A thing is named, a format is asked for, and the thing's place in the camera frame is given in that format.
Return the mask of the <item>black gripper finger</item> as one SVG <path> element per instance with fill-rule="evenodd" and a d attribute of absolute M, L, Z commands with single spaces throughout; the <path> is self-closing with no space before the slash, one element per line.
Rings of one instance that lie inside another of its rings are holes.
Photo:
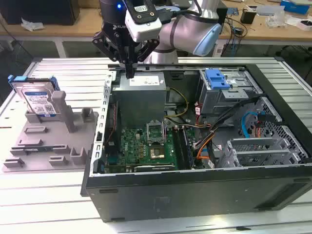
<path fill-rule="evenodd" d="M 113 32 L 110 37 L 105 35 L 104 31 L 97 32 L 92 39 L 95 45 L 103 52 L 111 61 L 118 61 L 120 66 L 124 67 L 126 77 L 131 78 L 131 61 L 126 46 L 126 42 L 121 32 Z"/>
<path fill-rule="evenodd" d="M 159 45 L 159 38 L 149 39 L 145 43 L 130 40 L 130 78 L 134 77 L 136 65 L 143 62 Z"/>

